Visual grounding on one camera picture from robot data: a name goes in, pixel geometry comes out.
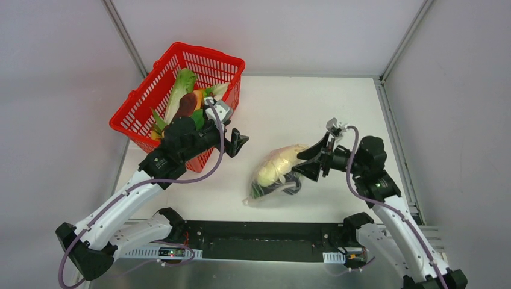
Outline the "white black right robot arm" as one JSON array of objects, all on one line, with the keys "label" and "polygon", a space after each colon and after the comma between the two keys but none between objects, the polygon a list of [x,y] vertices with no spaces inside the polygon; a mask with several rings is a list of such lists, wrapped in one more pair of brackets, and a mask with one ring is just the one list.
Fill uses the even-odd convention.
[{"label": "white black right robot arm", "polygon": [[330,133],[298,153],[302,162],[293,166],[312,181],[330,170],[345,173],[351,193],[364,201],[384,223],[387,238],[366,213],[344,220],[345,244],[367,248],[374,258],[387,262],[403,281],[403,288],[466,288],[468,279],[460,269],[451,269],[413,219],[407,201],[385,170],[387,153],[379,137],[355,135],[352,149],[336,146]]}]

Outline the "red plastic basket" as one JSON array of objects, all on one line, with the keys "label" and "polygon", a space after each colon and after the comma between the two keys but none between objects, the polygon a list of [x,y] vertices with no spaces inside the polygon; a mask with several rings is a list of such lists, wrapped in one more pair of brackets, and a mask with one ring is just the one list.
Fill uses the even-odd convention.
[{"label": "red plastic basket", "polygon": [[125,134],[146,153],[153,151],[160,144],[151,138],[156,123],[154,115],[165,115],[178,73],[185,68],[198,77],[196,88],[227,83],[222,101],[232,111],[237,108],[244,60],[211,48],[175,42],[114,113],[110,127]]}]

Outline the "green leafy lettuce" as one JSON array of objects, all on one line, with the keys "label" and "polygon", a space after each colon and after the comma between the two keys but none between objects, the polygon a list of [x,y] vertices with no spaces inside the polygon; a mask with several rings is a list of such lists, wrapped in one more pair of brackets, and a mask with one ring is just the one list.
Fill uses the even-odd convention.
[{"label": "green leafy lettuce", "polygon": [[193,91],[197,81],[197,75],[188,68],[181,69],[172,86],[169,101],[166,107],[164,121],[170,123],[178,111],[181,98]]}]

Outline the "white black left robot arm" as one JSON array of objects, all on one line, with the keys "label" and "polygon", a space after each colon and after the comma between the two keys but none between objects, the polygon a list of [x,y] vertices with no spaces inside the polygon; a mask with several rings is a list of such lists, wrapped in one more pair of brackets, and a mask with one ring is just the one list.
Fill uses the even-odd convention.
[{"label": "white black left robot arm", "polygon": [[[160,209],[144,222],[124,228],[125,222],[144,204],[172,184],[193,184],[207,179],[220,166],[223,156],[235,157],[249,138],[233,128],[225,138],[223,117],[212,117],[197,129],[191,117],[180,117],[165,128],[160,145],[147,154],[128,182],[96,211],[76,224],[62,223],[55,231],[64,250],[59,265],[63,273],[67,260],[92,281],[105,274],[115,261],[129,251],[165,239],[179,242],[184,235],[182,218],[169,208]],[[186,163],[216,148],[219,157],[213,168],[195,179],[184,179]]]}]

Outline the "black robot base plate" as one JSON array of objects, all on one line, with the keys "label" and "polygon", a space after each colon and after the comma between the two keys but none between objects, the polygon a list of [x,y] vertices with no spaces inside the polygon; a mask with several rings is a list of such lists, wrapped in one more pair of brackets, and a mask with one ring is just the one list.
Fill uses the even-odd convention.
[{"label": "black robot base plate", "polygon": [[319,263],[332,256],[354,267],[370,260],[354,231],[342,223],[188,220],[163,241],[200,250],[203,259]]}]

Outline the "purple eggplant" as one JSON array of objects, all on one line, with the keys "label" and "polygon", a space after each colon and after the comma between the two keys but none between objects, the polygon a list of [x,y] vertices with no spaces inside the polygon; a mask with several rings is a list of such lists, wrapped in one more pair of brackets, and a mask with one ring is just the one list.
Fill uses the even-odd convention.
[{"label": "purple eggplant", "polygon": [[288,173],[284,175],[284,181],[280,179],[271,184],[260,184],[263,195],[271,193],[284,193],[288,195],[295,195],[302,189],[303,177],[300,174]]}]

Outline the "aluminium frame rail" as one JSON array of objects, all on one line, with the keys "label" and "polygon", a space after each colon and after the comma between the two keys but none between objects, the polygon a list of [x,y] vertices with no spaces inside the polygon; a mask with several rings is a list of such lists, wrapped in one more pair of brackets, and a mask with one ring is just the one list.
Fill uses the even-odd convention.
[{"label": "aluminium frame rail", "polygon": [[423,233],[424,237],[431,244],[432,248],[438,252],[444,252],[444,242],[440,235],[440,232],[435,226],[419,225],[419,229]]}]

